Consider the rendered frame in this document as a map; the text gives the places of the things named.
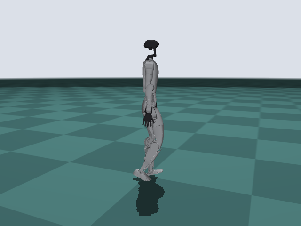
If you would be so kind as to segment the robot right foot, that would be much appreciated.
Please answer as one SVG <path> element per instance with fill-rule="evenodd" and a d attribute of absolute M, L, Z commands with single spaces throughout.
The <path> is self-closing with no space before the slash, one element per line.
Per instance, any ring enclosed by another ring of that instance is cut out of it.
<path fill-rule="evenodd" d="M 141 174 L 141 173 L 139 173 L 139 171 L 140 171 L 139 169 L 136 169 L 136 170 L 133 172 L 133 174 L 134 174 L 135 176 L 141 178 L 141 179 L 144 180 L 144 181 L 151 181 L 151 180 L 152 180 L 146 173 Z M 141 171 L 140 171 L 140 172 L 141 172 Z"/>

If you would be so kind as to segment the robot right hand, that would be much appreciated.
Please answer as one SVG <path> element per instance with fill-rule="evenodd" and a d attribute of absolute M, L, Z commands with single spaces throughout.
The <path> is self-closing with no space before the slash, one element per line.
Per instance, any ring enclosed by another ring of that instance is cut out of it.
<path fill-rule="evenodd" d="M 149 126 L 149 123 L 150 123 L 150 127 L 151 127 L 151 120 L 152 120 L 152 122 L 154 123 L 154 120 L 153 120 L 153 118 L 152 118 L 152 108 L 151 108 L 151 113 L 148 113 L 148 112 L 146 112 L 146 108 L 145 108 L 145 116 L 144 116 L 144 118 L 143 118 L 143 124 L 142 125 L 144 125 L 144 122 L 145 122 L 145 127 L 146 127 L 146 123 L 147 123 L 147 127 Z"/>

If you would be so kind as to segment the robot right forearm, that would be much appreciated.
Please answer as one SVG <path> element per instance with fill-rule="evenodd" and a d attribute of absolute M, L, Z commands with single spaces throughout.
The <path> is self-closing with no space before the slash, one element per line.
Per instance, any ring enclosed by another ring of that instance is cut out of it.
<path fill-rule="evenodd" d="M 145 96 L 146 96 L 146 112 L 151 112 L 151 107 L 153 105 L 153 93 L 152 93 L 152 90 L 153 90 L 153 86 L 151 84 L 148 84 L 146 86 L 146 90 L 145 90 Z"/>

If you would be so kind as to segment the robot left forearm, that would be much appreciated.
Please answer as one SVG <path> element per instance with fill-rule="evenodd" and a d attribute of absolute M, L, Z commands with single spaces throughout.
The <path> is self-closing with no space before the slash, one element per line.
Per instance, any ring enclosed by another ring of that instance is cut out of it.
<path fill-rule="evenodd" d="M 154 96 L 153 96 L 153 97 L 154 97 L 154 100 L 153 100 L 153 101 L 156 103 L 156 101 L 157 101 L 156 93 L 153 93 L 153 95 L 154 95 Z"/>

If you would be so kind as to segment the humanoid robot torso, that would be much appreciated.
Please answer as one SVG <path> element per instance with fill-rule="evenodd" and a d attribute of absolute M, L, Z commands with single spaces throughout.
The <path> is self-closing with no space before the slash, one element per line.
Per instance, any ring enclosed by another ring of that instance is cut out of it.
<path fill-rule="evenodd" d="M 151 81 L 151 84 L 154 86 L 154 90 L 152 91 L 152 93 L 156 93 L 156 90 L 157 90 L 157 82 L 158 82 L 158 65 L 155 61 L 153 61 L 152 58 L 146 60 L 143 62 L 143 92 L 145 92 L 145 63 L 146 62 L 153 62 L 154 63 L 154 70 L 153 70 L 153 78 L 152 78 L 152 81 Z M 154 95 L 153 95 L 154 96 Z M 154 100 L 154 97 L 153 97 L 153 100 Z M 152 100 L 153 102 L 153 107 L 155 107 L 155 102 Z M 146 96 L 144 98 L 144 101 L 142 102 L 142 111 L 145 113 L 145 108 L 146 108 Z"/>

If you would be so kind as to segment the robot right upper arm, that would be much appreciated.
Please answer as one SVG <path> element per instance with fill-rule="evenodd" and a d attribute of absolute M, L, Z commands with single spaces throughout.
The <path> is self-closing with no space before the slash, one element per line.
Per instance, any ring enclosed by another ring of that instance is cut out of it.
<path fill-rule="evenodd" d="M 145 63 L 145 88 L 148 84 L 151 84 L 153 78 L 153 70 L 154 70 L 154 63 L 146 62 Z M 154 90 L 154 86 L 153 86 L 153 90 Z"/>

